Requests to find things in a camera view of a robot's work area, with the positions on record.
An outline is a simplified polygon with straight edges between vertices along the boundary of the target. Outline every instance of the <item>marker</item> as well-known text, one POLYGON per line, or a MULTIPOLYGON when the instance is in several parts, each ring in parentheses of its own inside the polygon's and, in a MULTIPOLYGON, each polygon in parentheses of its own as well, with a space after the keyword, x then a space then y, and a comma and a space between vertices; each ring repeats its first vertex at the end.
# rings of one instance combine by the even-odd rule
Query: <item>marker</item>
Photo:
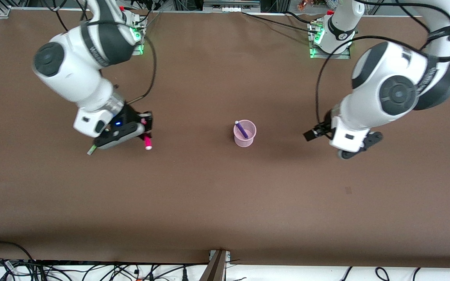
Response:
POLYGON ((236 126, 237 128, 241 131, 241 133, 243 134, 245 139, 248 139, 248 134, 246 133, 246 131, 244 130, 243 126, 241 126, 241 124, 239 123, 239 121, 236 121, 236 126))
POLYGON ((152 149, 152 143, 150 143, 150 137, 148 135, 143 136, 143 140, 145 141, 145 150, 151 150, 152 149))
POLYGON ((95 149, 96 149, 96 145, 93 144, 93 146, 89 149, 89 151, 86 154, 92 155, 93 152, 95 151, 95 149))

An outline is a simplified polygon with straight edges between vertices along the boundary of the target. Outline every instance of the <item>plastic cup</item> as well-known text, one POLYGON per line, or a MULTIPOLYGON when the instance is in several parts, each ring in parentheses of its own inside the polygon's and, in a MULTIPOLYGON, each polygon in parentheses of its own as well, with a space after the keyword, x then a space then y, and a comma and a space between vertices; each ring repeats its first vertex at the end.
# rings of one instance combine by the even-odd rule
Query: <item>plastic cup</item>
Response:
POLYGON ((246 134, 248 135, 248 138, 246 139, 239 128, 234 124, 234 140, 236 141, 236 144, 242 148, 246 148, 250 146, 253 143, 253 140, 255 139, 256 135, 256 126, 253 122, 249 120, 241 120, 239 121, 239 124, 243 126, 244 130, 246 131, 246 134))

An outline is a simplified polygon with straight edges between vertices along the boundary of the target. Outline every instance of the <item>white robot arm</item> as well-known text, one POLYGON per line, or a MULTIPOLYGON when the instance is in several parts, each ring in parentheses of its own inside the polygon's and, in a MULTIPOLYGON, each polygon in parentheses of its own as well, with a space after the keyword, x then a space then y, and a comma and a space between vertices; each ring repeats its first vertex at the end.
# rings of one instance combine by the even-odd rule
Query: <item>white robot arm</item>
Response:
POLYGON ((115 0, 86 3, 93 18, 42 46, 34 56, 33 70, 53 91, 77 105, 73 127, 95 137, 99 148, 108 148, 137 137, 152 126, 150 112, 144 115, 142 124, 139 113, 100 73, 100 69, 139 53, 144 27, 139 15, 121 11, 115 0), (117 129, 109 130, 109 125, 117 129))
MULTIPOLYGON (((403 2, 433 5, 450 15, 450 1, 403 2)), ((362 3, 352 0, 342 5, 344 9, 338 7, 332 17, 360 19, 356 11, 363 8, 362 3)), ((439 105, 450 96, 450 59, 443 59, 450 57, 450 19, 426 7, 415 9, 432 29, 425 49, 427 55, 390 42, 367 50, 352 73, 353 92, 334 106, 322 123, 305 133, 307 141, 326 135, 330 145, 340 149, 340 157, 348 159, 381 140, 381 133, 370 132, 371 128, 395 121, 411 110, 439 105)), ((323 19, 325 26, 335 22, 326 17, 323 19)), ((349 27, 346 30, 339 27, 336 34, 333 34, 334 28, 325 28, 318 43, 324 51, 341 53, 345 50, 345 42, 353 37, 356 25, 355 21, 348 22, 349 27)))

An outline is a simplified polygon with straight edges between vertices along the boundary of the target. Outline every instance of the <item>purple marker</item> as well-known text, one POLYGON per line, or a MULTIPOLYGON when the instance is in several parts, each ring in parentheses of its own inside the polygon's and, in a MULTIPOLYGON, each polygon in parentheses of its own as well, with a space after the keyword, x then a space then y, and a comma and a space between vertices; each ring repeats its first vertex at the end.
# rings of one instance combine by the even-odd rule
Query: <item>purple marker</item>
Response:
POLYGON ((244 130, 243 126, 241 126, 241 124, 239 123, 239 121, 236 121, 236 126, 237 128, 241 131, 241 133, 243 134, 245 139, 248 139, 248 134, 246 133, 246 131, 244 130))

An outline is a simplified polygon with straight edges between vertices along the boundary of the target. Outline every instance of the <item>white floor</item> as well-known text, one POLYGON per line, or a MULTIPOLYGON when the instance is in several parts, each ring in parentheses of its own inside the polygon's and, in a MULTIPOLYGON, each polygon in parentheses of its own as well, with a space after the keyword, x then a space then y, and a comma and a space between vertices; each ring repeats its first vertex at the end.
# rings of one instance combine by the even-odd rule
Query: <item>white floor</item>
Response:
MULTIPOLYGON (((87 270, 90 265, 68 265, 54 267, 61 270, 87 270)), ((155 270, 155 276, 162 274, 170 269, 175 268, 173 265, 164 265, 155 270)), ((103 267, 93 270, 84 279, 84 281, 100 281, 109 271, 112 266, 103 267)), ((21 274, 28 273, 25 267, 17 267, 21 274)), ((188 267, 187 273, 189 281, 198 281, 205 265, 196 265, 188 267)), ((246 277, 244 281, 340 281, 345 275, 347 267, 288 267, 288 266, 263 266, 263 265, 235 265, 227 269, 227 280, 236 281, 246 277)), ((414 268, 407 267, 386 267, 389 274, 390 281, 411 281, 413 279, 414 268)), ((136 270, 135 265, 130 265, 126 268, 133 273, 136 270)), ((140 279, 146 276, 150 271, 149 265, 139 266, 140 279)), ((5 269, 0 267, 0 278, 5 273, 5 269)), ((81 272, 67 272, 72 281, 81 281, 84 273, 81 272)), ((61 275, 59 272, 52 272, 50 275, 56 276, 63 281, 69 281, 67 277, 61 275)), ((182 270, 177 270, 165 275, 169 281, 181 281, 182 270)), ((49 281, 59 281, 53 277, 49 277, 49 281)), ((28 281, 29 277, 16 277, 16 281, 28 281)), ((380 281, 375 275, 374 267, 354 267, 348 275, 346 281, 380 281)), ((118 274, 114 281, 136 281, 135 278, 128 279, 125 276, 118 274)), ((429 269, 423 268, 416 275, 416 281, 450 281, 450 269, 429 269)))

